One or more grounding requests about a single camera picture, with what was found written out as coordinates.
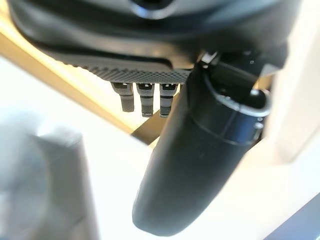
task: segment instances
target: metal terminal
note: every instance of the metal terminal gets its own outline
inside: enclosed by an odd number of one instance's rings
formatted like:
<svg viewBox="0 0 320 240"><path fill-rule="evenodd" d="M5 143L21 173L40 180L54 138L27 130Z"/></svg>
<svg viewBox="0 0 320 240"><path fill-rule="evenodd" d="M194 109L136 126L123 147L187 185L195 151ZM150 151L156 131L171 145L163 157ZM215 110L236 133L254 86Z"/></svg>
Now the metal terminal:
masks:
<svg viewBox="0 0 320 240"><path fill-rule="evenodd" d="M209 53L205 53L203 55L203 57L201 58L201 61L206 63L206 64L209 64L212 62L212 60L218 55L218 52L216 51L214 54L209 54Z"/></svg>
<svg viewBox="0 0 320 240"><path fill-rule="evenodd" d="M120 95L122 110L131 113L135 110L135 96L132 83L111 82L113 90Z"/></svg>
<svg viewBox="0 0 320 240"><path fill-rule="evenodd" d="M140 95L142 116L145 118L152 117L154 114L155 85L151 83L137 83L136 89Z"/></svg>
<svg viewBox="0 0 320 240"><path fill-rule="evenodd" d="M169 116L177 88L177 84L160 84L160 117Z"/></svg>

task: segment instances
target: circular opening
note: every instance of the circular opening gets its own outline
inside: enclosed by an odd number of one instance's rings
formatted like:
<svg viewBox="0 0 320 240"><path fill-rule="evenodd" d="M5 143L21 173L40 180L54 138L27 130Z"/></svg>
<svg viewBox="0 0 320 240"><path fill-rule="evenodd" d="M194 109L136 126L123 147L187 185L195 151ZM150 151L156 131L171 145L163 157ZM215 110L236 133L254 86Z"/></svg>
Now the circular opening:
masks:
<svg viewBox="0 0 320 240"><path fill-rule="evenodd" d="M131 0L146 10L161 10L169 6L173 0Z"/></svg>

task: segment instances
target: black cylindrical handle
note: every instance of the black cylindrical handle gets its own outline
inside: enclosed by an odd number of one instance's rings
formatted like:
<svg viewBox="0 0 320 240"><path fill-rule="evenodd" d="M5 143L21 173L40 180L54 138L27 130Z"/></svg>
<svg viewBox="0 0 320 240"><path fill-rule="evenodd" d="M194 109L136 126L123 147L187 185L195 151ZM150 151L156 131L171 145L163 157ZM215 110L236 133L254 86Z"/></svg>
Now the black cylindrical handle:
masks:
<svg viewBox="0 0 320 240"><path fill-rule="evenodd" d="M195 68L141 182L132 210L138 228L171 236L206 209L261 132L268 96L251 97L242 105L219 95Z"/></svg>

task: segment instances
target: ribbed plastic surface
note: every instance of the ribbed plastic surface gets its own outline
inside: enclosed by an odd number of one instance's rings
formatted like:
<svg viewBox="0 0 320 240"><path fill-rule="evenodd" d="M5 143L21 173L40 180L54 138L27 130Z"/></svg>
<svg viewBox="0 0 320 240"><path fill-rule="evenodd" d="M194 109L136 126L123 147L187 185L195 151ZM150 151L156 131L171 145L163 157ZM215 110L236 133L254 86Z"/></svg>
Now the ribbed plastic surface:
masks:
<svg viewBox="0 0 320 240"><path fill-rule="evenodd" d="M113 83L142 83L142 84L184 84L190 74L188 70L175 70L168 72L139 71L128 69L110 69L108 67L88 67L83 69L90 71L103 80Z"/></svg>

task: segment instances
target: blurred gray object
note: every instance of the blurred gray object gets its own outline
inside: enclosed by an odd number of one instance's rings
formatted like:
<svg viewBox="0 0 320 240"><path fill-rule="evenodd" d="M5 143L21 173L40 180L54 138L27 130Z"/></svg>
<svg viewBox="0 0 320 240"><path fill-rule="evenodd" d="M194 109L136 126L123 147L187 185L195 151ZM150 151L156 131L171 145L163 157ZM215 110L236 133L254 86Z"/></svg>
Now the blurred gray object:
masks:
<svg viewBox="0 0 320 240"><path fill-rule="evenodd" d="M82 136L0 108L0 239L96 239Z"/></svg>

